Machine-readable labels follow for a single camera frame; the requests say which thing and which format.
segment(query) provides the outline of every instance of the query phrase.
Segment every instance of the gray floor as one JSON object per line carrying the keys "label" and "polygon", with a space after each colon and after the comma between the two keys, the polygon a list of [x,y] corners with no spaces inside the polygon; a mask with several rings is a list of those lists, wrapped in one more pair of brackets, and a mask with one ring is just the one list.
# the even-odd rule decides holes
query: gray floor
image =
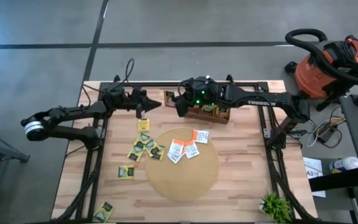
{"label": "gray floor", "polygon": [[[90,44],[101,5],[102,0],[0,0],[0,44]],[[349,34],[358,37],[355,12],[358,1],[351,0],[110,0],[100,42],[284,41],[284,35],[297,28],[321,29],[329,39],[342,40]],[[0,50],[0,137],[31,154],[28,164],[9,164],[0,192],[0,223],[49,219],[67,141],[30,142],[20,120],[53,106],[76,105],[89,53],[89,49]],[[131,80],[199,75],[222,79],[230,73],[238,80],[284,80],[287,90],[295,93],[283,67],[305,55],[306,51],[289,46],[98,49],[90,80],[123,76],[126,62],[134,57]],[[351,92],[358,93],[358,88]],[[332,108],[312,111],[312,119],[320,123]],[[355,155],[346,125],[341,129],[344,139],[335,149],[306,147],[304,137],[303,155],[330,159]],[[315,198],[319,216],[350,222],[346,211],[350,202],[343,190],[327,194]]]}

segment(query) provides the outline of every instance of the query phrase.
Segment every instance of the wire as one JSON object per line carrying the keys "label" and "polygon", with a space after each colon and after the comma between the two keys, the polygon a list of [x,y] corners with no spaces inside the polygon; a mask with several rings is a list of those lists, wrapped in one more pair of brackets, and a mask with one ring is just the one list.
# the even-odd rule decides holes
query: wire
{"label": "wire", "polygon": [[323,143],[323,142],[321,142],[321,144],[323,145],[323,146],[325,146],[325,147],[328,147],[328,148],[330,148],[330,149],[333,149],[333,148],[335,148],[336,146],[338,146],[339,145],[339,143],[341,143],[341,141],[342,141],[342,131],[341,130],[339,130],[339,129],[337,129],[336,131],[338,131],[339,132],[339,140],[338,140],[338,142],[335,144],[335,145],[333,145],[333,146],[329,146],[329,145],[327,145],[327,144],[325,144],[325,143]]}
{"label": "wire", "polygon": [[129,59],[129,61],[127,62],[127,67],[125,68],[125,79],[124,79],[122,82],[120,82],[118,85],[116,85],[116,86],[115,86],[112,90],[110,90],[110,91],[113,91],[113,90],[115,90],[116,88],[118,88],[119,86],[122,86],[122,84],[123,84],[124,82],[127,82],[127,84],[130,85],[130,84],[129,84],[129,81],[128,81],[128,78],[129,78],[129,76],[132,74],[132,71],[133,71],[133,69],[134,69],[134,66],[135,66],[135,59],[133,59],[133,58]]}
{"label": "wire", "polygon": [[84,148],[84,147],[85,147],[85,145],[83,145],[83,146],[81,146],[81,147],[79,147],[79,148],[76,148],[76,149],[72,150],[71,152],[69,152],[68,154],[66,154],[65,158],[67,158],[68,155],[70,155],[71,153],[76,152],[76,151],[78,151],[78,150],[80,150],[80,149],[82,149],[82,148]]}
{"label": "wire", "polygon": [[[332,116],[331,118],[342,119],[341,117],[337,117],[337,116]],[[319,130],[320,130],[320,128],[321,128],[322,126],[324,126],[325,124],[327,124],[327,121],[328,121],[328,120],[329,120],[328,118],[325,119],[323,122],[321,122],[321,123],[313,130],[312,134],[309,136],[309,139],[308,139],[308,144],[307,144],[308,147],[314,146],[314,144],[316,144],[316,142],[317,142],[317,140],[318,140],[318,136],[319,136]],[[310,140],[311,140],[312,137],[314,137],[314,141],[313,141],[312,144],[310,144]]]}
{"label": "wire", "polygon": [[330,128],[338,126],[340,124],[343,124],[345,122],[344,120],[345,120],[345,118],[341,118],[341,119],[338,119],[338,121],[342,121],[341,123],[338,123],[337,121],[335,121],[333,124],[330,124],[329,127],[323,133],[318,134],[318,137],[322,137],[323,135],[325,135],[329,131]]}
{"label": "wire", "polygon": [[90,88],[91,90],[98,91],[98,92],[100,92],[100,93],[103,92],[103,91],[101,91],[101,90],[98,90],[97,88],[93,88],[92,86],[88,86],[87,84],[83,84],[83,86],[88,87],[88,88]]}
{"label": "wire", "polygon": [[310,120],[308,120],[308,122],[313,125],[313,129],[312,129],[312,130],[316,129],[316,124],[314,123],[314,121],[312,121],[312,120],[310,119]]}
{"label": "wire", "polygon": [[331,124],[331,118],[333,118],[334,111],[336,111],[338,108],[340,108],[341,105],[335,107],[335,109],[332,110],[331,115],[329,115],[329,123]]}
{"label": "wire", "polygon": [[86,97],[88,98],[88,105],[86,106],[86,107],[88,108],[88,107],[90,107],[90,106],[91,106],[91,98],[90,98],[90,96],[89,96],[88,92],[85,90],[84,85],[82,86],[82,89],[84,90],[85,95],[86,95]]}
{"label": "wire", "polygon": [[[131,69],[128,71],[128,68],[129,68],[129,65],[131,64],[131,62],[132,62]],[[128,81],[128,78],[129,78],[129,76],[132,74],[132,71],[133,71],[133,69],[134,69],[134,65],[135,65],[135,59],[133,59],[133,58],[129,59],[129,61],[127,62],[127,67],[126,67],[126,69],[125,69],[125,79],[124,79],[122,82],[120,82],[118,85],[116,85],[113,89],[111,89],[110,91],[113,91],[113,90],[115,90],[116,88],[118,88],[119,86],[122,86],[122,84],[124,84],[124,82],[127,82],[127,84],[130,85],[130,84],[129,84],[129,81]],[[109,89],[109,87],[107,87],[107,88],[104,89],[104,90],[98,90],[97,88],[93,88],[92,86],[89,86],[89,85],[87,85],[87,84],[83,84],[83,86],[88,87],[88,88],[90,88],[91,90],[98,91],[98,92],[100,92],[100,93],[105,93],[105,92],[107,92],[107,90]]]}
{"label": "wire", "polygon": [[20,152],[20,150],[18,150],[18,149],[16,149],[15,147],[11,146],[10,144],[8,144],[6,141],[2,140],[1,138],[0,138],[0,141],[1,141],[2,143],[4,143],[5,145],[9,146],[10,148],[16,150],[17,152],[22,153],[22,152]]}
{"label": "wire", "polygon": [[79,148],[77,148],[77,149],[72,150],[71,152],[69,152],[68,154],[66,154],[65,158],[67,158],[71,153],[76,152],[76,151],[78,151],[78,150],[80,150],[80,149],[82,149],[82,148],[84,148],[84,147],[85,147],[85,145],[83,145],[83,146],[81,146],[81,147],[79,147]]}
{"label": "wire", "polygon": [[305,164],[305,166],[309,167],[310,169],[314,169],[315,171],[320,172],[320,173],[325,174],[325,175],[329,175],[329,174],[330,174],[330,173],[323,172],[323,171],[321,171],[321,170],[318,170],[318,169],[316,169],[316,168],[314,168],[314,167],[311,167],[311,166],[309,166],[309,165],[306,165],[306,164]]}
{"label": "wire", "polygon": [[354,61],[354,55],[355,53],[352,51],[351,49],[351,45],[349,44],[349,42],[347,41],[350,37],[347,36],[345,38],[345,41],[343,41],[342,43],[340,43],[338,45],[338,49],[339,51],[343,54],[343,56],[349,61],[352,62],[354,65],[358,65],[357,62]]}

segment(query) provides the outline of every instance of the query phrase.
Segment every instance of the black vacuum hose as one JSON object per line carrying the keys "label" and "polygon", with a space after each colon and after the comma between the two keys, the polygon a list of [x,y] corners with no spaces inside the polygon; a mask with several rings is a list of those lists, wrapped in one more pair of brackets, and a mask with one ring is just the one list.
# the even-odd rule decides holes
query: black vacuum hose
{"label": "black vacuum hose", "polygon": [[334,68],[324,57],[322,51],[318,49],[316,46],[314,46],[311,43],[307,43],[302,40],[298,40],[293,38],[296,35],[313,35],[318,38],[320,42],[327,40],[326,35],[321,32],[320,30],[316,29],[297,29],[293,30],[286,34],[285,41],[287,41],[289,44],[292,44],[294,46],[300,47],[302,49],[307,50],[310,52],[310,54],[313,56],[313,58],[316,60],[317,66],[332,75],[335,78],[342,79],[345,81],[350,82],[353,85],[358,85],[358,77],[354,77],[352,75],[349,75],[347,73],[341,72],[338,69]]}

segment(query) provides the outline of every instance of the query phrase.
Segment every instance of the white label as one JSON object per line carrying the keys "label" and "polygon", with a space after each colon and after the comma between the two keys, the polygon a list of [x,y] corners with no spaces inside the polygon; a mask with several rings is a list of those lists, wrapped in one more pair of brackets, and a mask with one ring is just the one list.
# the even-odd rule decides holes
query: white label
{"label": "white label", "polygon": [[208,131],[193,130],[193,140],[200,143],[208,143]]}
{"label": "white label", "polygon": [[172,140],[168,153],[174,156],[180,156],[184,145],[185,145],[184,141],[179,141],[174,139]]}
{"label": "white label", "polygon": [[275,106],[276,103],[271,102],[259,102],[259,101],[248,101],[250,105],[260,105],[260,106]]}
{"label": "white label", "polygon": [[194,141],[186,142],[184,148],[185,148],[187,159],[190,159],[200,154],[200,152],[197,149],[196,143]]}
{"label": "white label", "polygon": [[167,154],[168,158],[174,163],[178,163],[180,158],[181,158],[181,155],[180,156],[176,156],[176,155],[172,155],[172,154]]}

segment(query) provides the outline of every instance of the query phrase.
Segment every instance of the vacuum cord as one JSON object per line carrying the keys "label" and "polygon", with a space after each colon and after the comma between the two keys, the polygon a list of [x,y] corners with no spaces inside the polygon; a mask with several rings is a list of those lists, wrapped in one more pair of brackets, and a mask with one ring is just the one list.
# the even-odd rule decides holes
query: vacuum cord
{"label": "vacuum cord", "polygon": [[355,54],[355,52],[354,52],[354,50],[352,50],[352,48],[351,48],[352,45],[347,43],[347,39],[348,39],[348,38],[349,38],[349,37],[346,37],[345,41],[342,42],[342,43],[340,43],[340,44],[338,45],[339,51],[343,54],[344,58],[345,58],[347,61],[352,62],[352,63],[358,65],[358,63],[355,62],[355,60],[354,60],[354,54]]}

